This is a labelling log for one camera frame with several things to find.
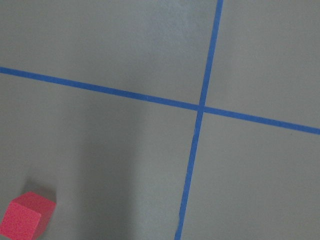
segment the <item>gray floor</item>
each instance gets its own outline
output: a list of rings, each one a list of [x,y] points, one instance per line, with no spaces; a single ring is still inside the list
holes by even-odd
[[[0,67],[198,104],[217,1],[2,1]],[[206,105],[320,128],[320,3],[225,0]],[[197,112],[0,74],[0,218],[173,240]],[[205,113],[183,240],[318,240],[320,136]]]

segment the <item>cube top face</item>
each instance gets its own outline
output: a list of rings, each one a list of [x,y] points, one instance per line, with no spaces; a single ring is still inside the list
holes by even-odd
[[[46,199],[32,191],[15,198],[12,202],[25,206],[28,209],[32,209],[42,215],[47,212],[52,212],[56,206],[55,202],[50,201],[49,199]]]
[[[0,224],[0,234],[12,240],[32,240],[41,214],[11,202]]]

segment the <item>painter's tape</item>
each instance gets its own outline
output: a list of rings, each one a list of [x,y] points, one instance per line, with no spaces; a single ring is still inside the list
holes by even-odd
[[[176,101],[176,100],[171,100],[171,99],[157,97],[157,96],[119,90],[111,87],[94,85],[94,84],[80,82],[80,81],[73,81],[73,80],[58,78],[54,76],[47,76],[47,75],[42,75],[42,74],[28,72],[28,71],[16,70],[12,68],[6,68],[6,67],[0,66],[0,73],[27,78],[27,79],[38,80],[38,81],[47,82],[47,83],[54,83],[54,84],[69,86],[69,87],[78,88],[78,89],[90,90],[98,93],[116,95],[116,96],[130,98],[130,99],[163,104],[163,105],[173,106],[173,107],[182,108],[182,109],[189,109],[189,110],[195,110],[195,111],[198,110],[198,105],[188,103],[188,102]]]
[[[245,120],[249,122],[320,135],[320,128],[290,123],[286,121],[279,121],[279,120],[265,118],[261,116],[254,116],[254,115],[249,115],[249,114],[244,114],[244,113],[239,113],[234,111],[227,111],[227,110],[222,110],[222,109],[213,108],[213,107],[205,107],[204,112],[208,114],[220,115],[220,116],[233,118],[233,119],[240,119],[240,120]]]
[[[201,131],[201,124],[202,124],[202,119],[204,115],[204,107],[206,104],[208,87],[210,82],[210,74],[211,74],[212,64],[214,61],[214,55],[216,50],[216,43],[217,43],[219,24],[220,24],[220,18],[222,13],[222,6],[223,6],[223,0],[218,0],[215,8],[210,46],[209,46],[208,55],[206,59],[205,71],[204,71],[202,88],[201,88],[201,95],[199,100],[199,108],[198,108],[198,112],[195,119],[194,134],[192,138],[189,161],[188,161],[185,180],[184,180],[184,187],[183,187],[180,210],[179,210],[179,223],[174,235],[174,240],[181,240],[182,231],[184,227],[192,174],[194,171],[199,136]]]

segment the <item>cube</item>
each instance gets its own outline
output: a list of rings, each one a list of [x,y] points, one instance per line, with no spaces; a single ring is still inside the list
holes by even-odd
[[[29,191],[10,202],[0,234],[12,240],[35,240],[45,231],[55,207],[55,202]]]

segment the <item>foam block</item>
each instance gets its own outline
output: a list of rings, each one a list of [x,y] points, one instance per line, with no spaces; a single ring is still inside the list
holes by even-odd
[[[12,240],[35,240],[46,230],[55,207],[55,202],[29,191],[10,202],[0,234]]]

